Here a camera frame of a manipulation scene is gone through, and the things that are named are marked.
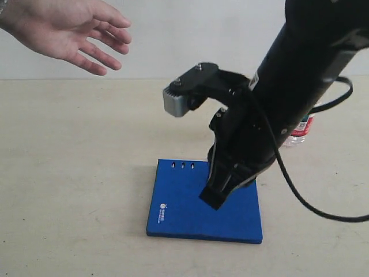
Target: table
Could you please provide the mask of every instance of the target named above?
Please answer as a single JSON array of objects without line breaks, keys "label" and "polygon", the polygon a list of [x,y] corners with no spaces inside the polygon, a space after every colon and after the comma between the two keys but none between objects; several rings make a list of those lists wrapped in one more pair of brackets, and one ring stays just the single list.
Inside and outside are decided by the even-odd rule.
[{"label": "table", "polygon": [[[369,213],[369,77],[352,80],[349,100],[281,150],[311,204],[350,216]],[[368,223],[312,214],[277,164],[258,178],[261,245],[147,237],[157,160],[205,159],[220,107],[173,118],[167,83],[1,81],[0,276],[367,276]]]}]

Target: robotic arm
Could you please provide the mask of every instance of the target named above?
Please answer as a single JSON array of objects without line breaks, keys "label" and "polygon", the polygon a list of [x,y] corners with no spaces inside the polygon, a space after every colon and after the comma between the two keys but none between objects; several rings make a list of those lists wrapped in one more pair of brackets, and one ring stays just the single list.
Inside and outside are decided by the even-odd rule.
[{"label": "robotic arm", "polygon": [[175,117],[207,98],[227,107],[210,123],[215,139],[204,202],[219,209],[235,189],[280,161],[278,148],[327,89],[346,80],[339,74],[352,58],[369,47],[368,10],[365,0],[286,0],[285,24],[252,80],[199,63],[163,91],[164,108]]}]

